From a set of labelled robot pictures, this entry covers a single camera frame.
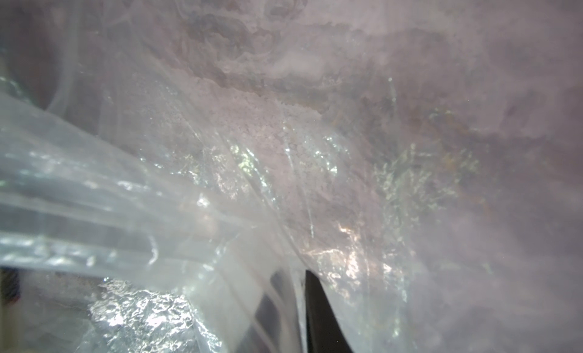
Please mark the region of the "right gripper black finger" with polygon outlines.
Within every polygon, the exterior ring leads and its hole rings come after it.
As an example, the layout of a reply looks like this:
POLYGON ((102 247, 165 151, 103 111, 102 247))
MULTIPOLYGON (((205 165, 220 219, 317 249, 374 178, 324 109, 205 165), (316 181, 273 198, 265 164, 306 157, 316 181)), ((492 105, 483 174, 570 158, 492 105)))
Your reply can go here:
POLYGON ((319 278, 310 270, 305 271, 305 306, 309 353, 353 353, 319 278))

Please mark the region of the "clear plastic vacuum bag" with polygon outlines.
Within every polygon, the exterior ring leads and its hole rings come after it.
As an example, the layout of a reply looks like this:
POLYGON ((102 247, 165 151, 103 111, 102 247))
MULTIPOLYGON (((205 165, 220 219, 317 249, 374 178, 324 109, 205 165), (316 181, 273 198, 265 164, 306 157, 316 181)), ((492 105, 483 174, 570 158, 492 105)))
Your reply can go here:
POLYGON ((1 350, 582 350, 582 0, 1 0, 1 350))

